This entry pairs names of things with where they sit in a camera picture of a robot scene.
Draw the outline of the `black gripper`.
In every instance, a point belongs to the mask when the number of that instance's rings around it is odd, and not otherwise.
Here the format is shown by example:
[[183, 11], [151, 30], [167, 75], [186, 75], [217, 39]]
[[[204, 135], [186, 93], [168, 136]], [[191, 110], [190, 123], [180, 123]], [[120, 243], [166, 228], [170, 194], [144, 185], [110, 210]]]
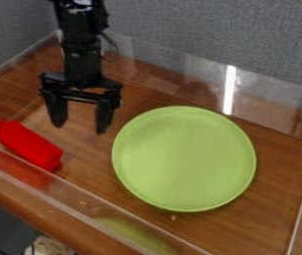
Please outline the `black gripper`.
[[123, 85], [104, 77], [100, 53], [65, 53], [64, 71], [44, 72], [39, 78], [53, 126], [60, 128], [68, 119], [68, 101], [97, 104], [96, 133], [104, 133], [120, 106]]

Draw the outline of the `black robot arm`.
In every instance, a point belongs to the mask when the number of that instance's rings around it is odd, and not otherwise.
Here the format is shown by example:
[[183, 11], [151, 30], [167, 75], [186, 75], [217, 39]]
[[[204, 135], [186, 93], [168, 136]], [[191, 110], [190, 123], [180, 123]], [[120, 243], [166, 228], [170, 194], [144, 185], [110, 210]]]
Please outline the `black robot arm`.
[[60, 128], [68, 119], [68, 101], [96, 104], [96, 133], [104, 133], [122, 105], [123, 88], [102, 72], [100, 38], [115, 45], [104, 34], [110, 16], [104, 0], [48, 1], [53, 3], [64, 55], [64, 71], [39, 76], [49, 119]]

